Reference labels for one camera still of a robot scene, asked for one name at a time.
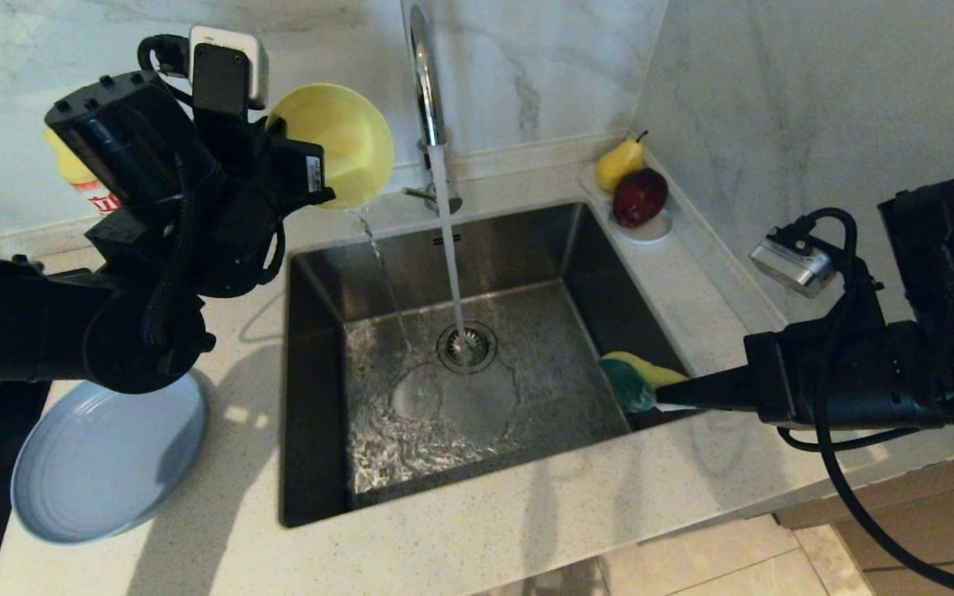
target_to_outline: white countertop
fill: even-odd
[[[583,200],[579,166],[458,184],[457,220]],[[372,204],[377,235],[436,226],[420,201]],[[352,215],[306,209],[292,250],[363,238]],[[690,373],[745,363],[745,329],[691,253],[670,235],[617,248]],[[43,259],[94,267],[93,249]],[[86,546],[49,546],[11,520],[0,596],[246,594],[465,595],[718,518],[828,494],[817,455],[756,416],[708,412],[295,529],[277,523],[285,275],[204,309],[215,351],[196,370],[214,385],[193,470],[154,520]],[[75,382],[56,382],[51,402]],[[954,457],[954,427],[852,452],[853,483]]]

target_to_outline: drain strainer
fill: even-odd
[[[474,320],[463,324],[465,339],[451,325],[436,340],[436,356],[448,370],[455,373],[477,373],[488,368],[495,359],[496,338],[487,325]]]

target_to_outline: running water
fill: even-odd
[[[444,147],[431,146],[429,165],[432,167],[432,184],[436,188],[436,210],[440,212],[440,231],[444,237],[444,257],[447,260],[447,279],[451,283],[451,301],[455,303],[455,329],[463,340],[463,346],[469,347],[462,322],[462,295],[459,293],[459,269],[455,265],[455,241],[451,235],[451,193],[447,188],[447,165],[444,162]]]
[[[393,301],[393,312],[397,314],[397,323],[400,324],[400,335],[404,337],[404,343],[407,344],[407,353],[413,351],[412,343],[407,337],[407,328],[404,327],[404,315],[400,312],[400,303],[397,302],[397,293],[393,290],[393,282],[389,279],[388,269],[385,268],[385,257],[382,256],[382,249],[378,248],[378,241],[374,240],[374,232],[370,229],[370,223],[367,220],[367,208],[363,207],[355,211],[356,218],[363,226],[364,233],[367,234],[367,240],[370,241],[370,248],[374,251],[374,256],[378,258],[378,266],[382,268],[382,279],[385,280],[385,287],[389,291],[389,300]]]

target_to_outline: green sponge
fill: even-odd
[[[658,407],[658,388],[686,381],[674,370],[654,366],[628,352],[609,352],[599,361],[599,367],[613,386],[617,403],[625,414],[637,414]],[[659,407],[659,410],[678,410],[677,407]]]

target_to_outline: red apple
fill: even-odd
[[[613,216],[626,228],[635,228],[660,214],[669,199],[665,176],[644,167],[621,178],[613,191]]]

